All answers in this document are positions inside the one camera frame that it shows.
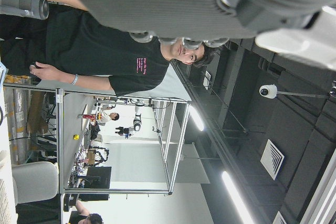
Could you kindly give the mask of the grey ribbed left robot hand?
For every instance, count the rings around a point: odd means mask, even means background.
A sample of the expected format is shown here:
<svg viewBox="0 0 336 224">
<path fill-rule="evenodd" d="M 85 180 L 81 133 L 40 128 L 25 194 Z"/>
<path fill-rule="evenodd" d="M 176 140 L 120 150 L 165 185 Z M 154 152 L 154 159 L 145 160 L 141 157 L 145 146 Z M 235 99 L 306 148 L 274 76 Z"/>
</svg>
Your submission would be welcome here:
<svg viewBox="0 0 336 224">
<path fill-rule="evenodd" d="M 187 48 L 253 38 L 285 57 L 335 69 L 335 0 L 81 0 L 102 25 Z"/>
</svg>

